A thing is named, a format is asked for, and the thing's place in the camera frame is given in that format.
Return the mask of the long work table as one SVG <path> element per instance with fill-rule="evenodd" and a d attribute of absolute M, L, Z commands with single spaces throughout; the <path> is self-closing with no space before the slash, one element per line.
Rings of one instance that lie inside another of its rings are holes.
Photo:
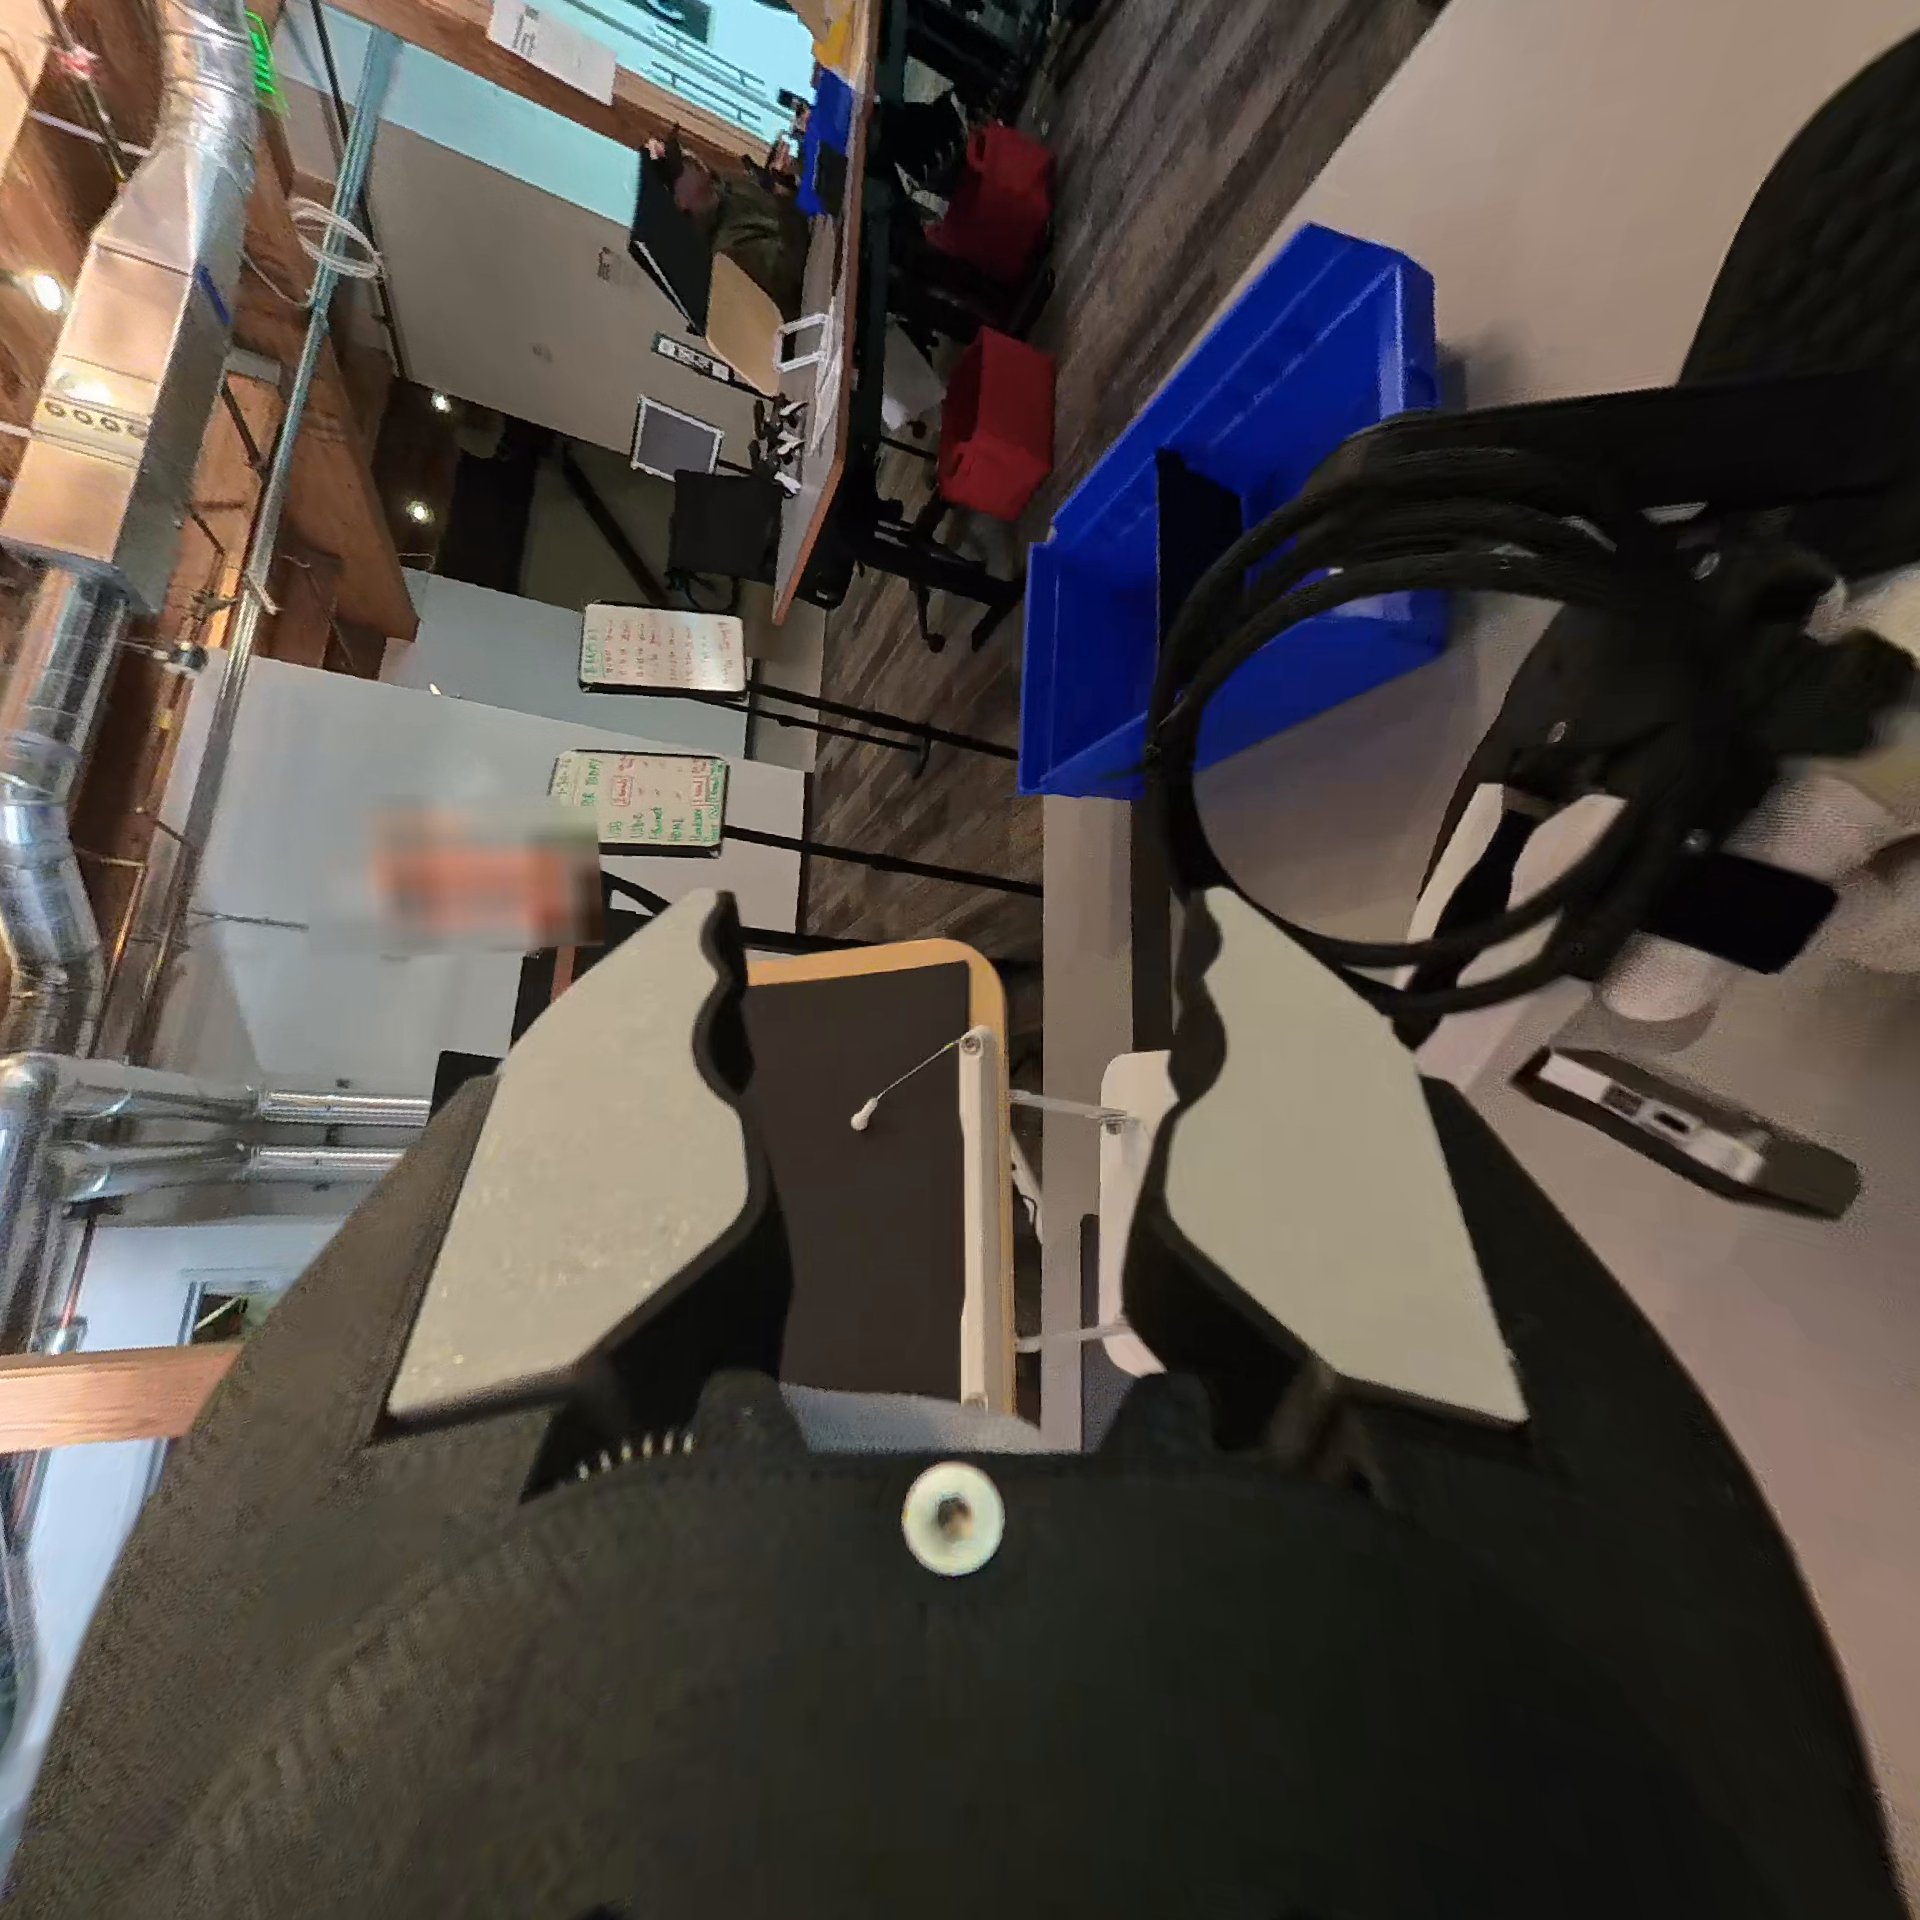
<path fill-rule="evenodd" d="M 772 622 L 784 626 L 803 598 L 810 564 L 825 553 L 834 498 L 849 477 L 858 396 L 860 300 L 876 278 L 862 266 L 862 218 L 878 206 L 867 186 L 887 4 L 842 4 L 839 64 L 850 94 L 849 158 L 839 202 L 807 225 L 806 323 L 790 329 L 782 396 L 800 401 L 800 490 L 784 504 L 775 558 Z"/>

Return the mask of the person's right hand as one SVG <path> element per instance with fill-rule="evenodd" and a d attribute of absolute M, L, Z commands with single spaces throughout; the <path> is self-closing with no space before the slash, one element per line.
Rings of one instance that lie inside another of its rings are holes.
<path fill-rule="evenodd" d="M 1706 1025 L 1745 973 L 1783 970 L 1822 937 L 1870 970 L 1916 971 L 1918 700 L 1867 747 L 1798 757 L 1766 798 L 1673 882 L 1599 986 L 1634 1027 Z"/>

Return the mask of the blue plastic bin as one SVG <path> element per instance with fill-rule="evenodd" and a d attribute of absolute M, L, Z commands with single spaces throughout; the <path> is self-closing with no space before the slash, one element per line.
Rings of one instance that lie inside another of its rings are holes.
<path fill-rule="evenodd" d="M 798 208 L 807 220 L 832 218 L 844 206 L 855 105 L 854 88 L 822 67 L 800 133 Z"/>
<path fill-rule="evenodd" d="M 1018 788 L 1136 801 L 1180 604 L 1351 436 L 1438 402 L 1434 278 L 1299 229 L 1028 548 Z"/>

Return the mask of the white paper notice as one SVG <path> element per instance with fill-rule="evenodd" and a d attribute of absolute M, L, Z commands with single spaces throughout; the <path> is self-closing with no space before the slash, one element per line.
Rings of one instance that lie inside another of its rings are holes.
<path fill-rule="evenodd" d="M 563 12 L 532 2 L 495 2 L 488 36 L 537 74 L 583 94 L 588 100 L 612 105 L 617 92 L 615 50 L 583 33 Z"/>

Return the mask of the red plastic bin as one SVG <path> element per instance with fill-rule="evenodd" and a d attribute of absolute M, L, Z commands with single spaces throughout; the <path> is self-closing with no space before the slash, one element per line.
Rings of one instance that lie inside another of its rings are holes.
<path fill-rule="evenodd" d="M 939 257 L 1016 289 L 1046 252 L 1057 184 L 1058 160 L 1043 140 L 985 123 L 969 136 L 946 212 L 927 227 L 927 241 Z"/>
<path fill-rule="evenodd" d="M 951 368 L 936 454 L 939 498 L 1020 521 L 1054 466 L 1058 366 L 1051 353 L 984 328 Z"/>

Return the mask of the whiteboard on easel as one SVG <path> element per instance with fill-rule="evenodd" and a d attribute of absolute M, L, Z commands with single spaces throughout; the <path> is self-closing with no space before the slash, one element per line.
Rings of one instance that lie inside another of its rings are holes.
<path fill-rule="evenodd" d="M 770 849 L 800 860 L 1043 900 L 1046 885 L 955 869 L 911 856 L 844 849 L 806 832 L 730 824 L 730 762 L 676 752 L 572 749 L 555 757 L 548 798 L 586 819 L 601 850 L 639 857 L 721 857 L 726 845 Z"/>
<path fill-rule="evenodd" d="M 583 693 L 680 700 L 766 718 L 777 728 L 900 752 L 924 764 L 934 749 L 1016 762 L 1018 749 L 920 718 L 844 705 L 759 678 L 737 616 L 641 605 L 588 605 L 579 654 Z"/>

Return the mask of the black hdmi switch box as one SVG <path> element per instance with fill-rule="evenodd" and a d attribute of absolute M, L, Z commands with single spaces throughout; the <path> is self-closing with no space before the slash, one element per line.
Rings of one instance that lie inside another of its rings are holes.
<path fill-rule="evenodd" d="M 1859 1165 L 1824 1144 L 1618 1053 L 1540 1048 L 1508 1083 L 1729 1202 L 1839 1221 L 1863 1189 Z"/>

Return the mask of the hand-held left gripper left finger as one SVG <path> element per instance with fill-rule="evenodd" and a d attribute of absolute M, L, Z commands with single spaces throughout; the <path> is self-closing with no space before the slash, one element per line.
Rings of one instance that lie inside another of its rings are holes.
<path fill-rule="evenodd" d="M 786 1234 L 730 891 L 673 902 L 512 1048 L 388 1390 L 395 1426 L 574 1409 L 680 1426 L 775 1381 Z"/>

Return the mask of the silver ceiling ducts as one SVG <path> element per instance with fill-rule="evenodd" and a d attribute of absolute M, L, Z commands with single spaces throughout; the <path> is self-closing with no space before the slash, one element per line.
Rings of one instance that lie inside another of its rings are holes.
<path fill-rule="evenodd" d="M 42 563 L 6 684 L 6 1353 L 35 1353 L 54 1323 L 64 1248 L 64 1133 L 88 1110 L 75 1076 L 97 1061 L 104 1017 L 119 1006 L 72 835 L 72 796 L 128 632 L 155 618 L 175 578 L 188 490 L 224 410 L 234 329 L 246 317 L 259 100 L 246 4 L 154 4 L 160 109 L 154 145 L 94 232 L 78 289 L 35 406 L 6 546 Z M 140 1017 L 123 1041 L 145 1048 L 164 970 L 180 947 L 204 849 L 227 780 L 272 564 L 291 501 L 313 508 L 326 475 L 356 504 L 376 540 L 374 597 L 350 622 L 401 637 L 415 604 L 354 436 L 339 354 L 329 347 L 342 257 L 316 270 L 292 312 L 279 436 L 262 483 L 230 637 L 215 649 L 212 709 L 186 827 L 160 894 L 160 944 L 147 963 Z"/>

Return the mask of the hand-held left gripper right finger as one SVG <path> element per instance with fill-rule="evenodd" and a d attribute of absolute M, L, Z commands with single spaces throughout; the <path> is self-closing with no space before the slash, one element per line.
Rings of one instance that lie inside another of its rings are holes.
<path fill-rule="evenodd" d="M 1434 1110 L 1390 1021 L 1231 889 L 1193 896 L 1120 1307 L 1214 1426 L 1291 1398 L 1523 1426 Z"/>

